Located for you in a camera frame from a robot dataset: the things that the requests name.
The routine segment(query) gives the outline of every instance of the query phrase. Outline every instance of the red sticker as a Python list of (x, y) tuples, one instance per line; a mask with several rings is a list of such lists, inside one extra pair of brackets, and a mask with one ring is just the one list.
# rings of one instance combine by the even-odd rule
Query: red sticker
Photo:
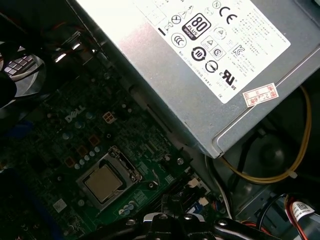
[(243, 93), (245, 103), (249, 107), (261, 104), (279, 97), (277, 88), (274, 83), (258, 87), (251, 91)]

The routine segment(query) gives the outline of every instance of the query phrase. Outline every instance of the cpu socket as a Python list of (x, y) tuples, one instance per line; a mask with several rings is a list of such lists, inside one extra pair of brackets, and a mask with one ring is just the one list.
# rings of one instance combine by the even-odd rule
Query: cpu socket
[(92, 204), (103, 211), (134, 184), (142, 180), (141, 174), (123, 153), (113, 146), (76, 183)]

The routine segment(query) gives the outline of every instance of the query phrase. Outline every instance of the silver metal casing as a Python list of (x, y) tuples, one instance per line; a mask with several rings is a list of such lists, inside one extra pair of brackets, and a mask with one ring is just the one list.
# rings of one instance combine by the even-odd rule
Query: silver metal casing
[[(154, 4), (171, 1), (148, 0)], [(287, 38), (290, 47), (235, 97), (222, 103), (152, 27), (133, 0), (77, 2), (138, 72), (158, 106), (189, 144), (214, 158), (320, 67), (320, 29), (294, 0), (252, 0)], [(279, 97), (248, 108), (243, 93), (270, 83), (275, 83)]]

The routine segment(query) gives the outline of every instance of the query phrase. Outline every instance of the ce mark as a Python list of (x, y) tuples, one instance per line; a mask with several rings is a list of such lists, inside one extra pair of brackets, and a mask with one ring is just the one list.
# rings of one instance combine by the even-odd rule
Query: ce mark
[[(224, 6), (224, 7), (222, 7), (221, 9), (220, 9), (220, 11), (219, 11), (219, 14), (220, 14), (220, 16), (221, 17), (223, 17), (224, 15), (223, 15), (223, 11), (230, 11), (231, 9), (230, 9), (230, 7), (227, 7), (227, 6)], [(230, 21), (232, 21), (233, 19), (235, 19), (235, 18), (237, 18), (238, 16), (237, 15), (235, 15), (235, 14), (229, 14), (227, 17), (226, 17), (226, 23), (227, 24), (230, 24)]]

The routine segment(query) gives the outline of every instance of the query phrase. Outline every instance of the cable tie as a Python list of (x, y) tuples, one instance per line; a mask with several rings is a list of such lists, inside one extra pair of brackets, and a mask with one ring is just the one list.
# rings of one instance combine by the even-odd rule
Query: cable tie
[(295, 171), (288, 171), (290, 178), (296, 179), (298, 177), (298, 174)]

